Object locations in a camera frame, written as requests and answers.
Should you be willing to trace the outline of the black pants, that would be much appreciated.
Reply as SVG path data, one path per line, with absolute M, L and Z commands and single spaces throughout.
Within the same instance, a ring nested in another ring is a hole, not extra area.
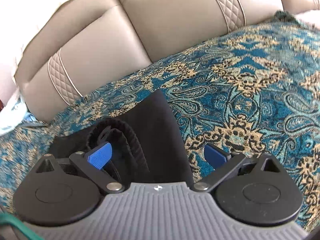
M 120 116 L 106 117 L 69 136 L 55 137 L 48 152 L 57 159 L 68 158 L 105 142 L 112 146 L 112 158 L 103 169 L 124 185 L 193 184 L 179 126 L 160 90 Z

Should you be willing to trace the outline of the beige leather sofa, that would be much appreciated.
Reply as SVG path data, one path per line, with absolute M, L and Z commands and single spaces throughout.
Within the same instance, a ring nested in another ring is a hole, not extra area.
M 100 86 L 277 10 L 319 0 L 70 0 L 27 45 L 16 82 L 28 110 L 50 121 Z

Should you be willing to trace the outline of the light blue cloth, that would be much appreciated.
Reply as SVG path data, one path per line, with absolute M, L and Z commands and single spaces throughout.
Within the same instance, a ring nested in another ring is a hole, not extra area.
M 44 121 L 39 121 L 29 112 L 1 113 L 1 135 L 13 131 L 16 127 L 46 127 L 48 124 Z

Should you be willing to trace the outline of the teal paisley sofa throw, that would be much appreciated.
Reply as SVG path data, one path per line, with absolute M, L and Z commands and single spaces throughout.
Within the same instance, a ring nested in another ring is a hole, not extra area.
M 249 157 L 271 153 L 303 193 L 297 223 L 319 226 L 319 31 L 283 11 L 107 83 L 46 127 L 2 136 L 1 204 L 13 209 L 15 190 L 55 136 L 121 115 L 157 89 L 177 119 L 193 180 L 212 171 L 207 142 Z

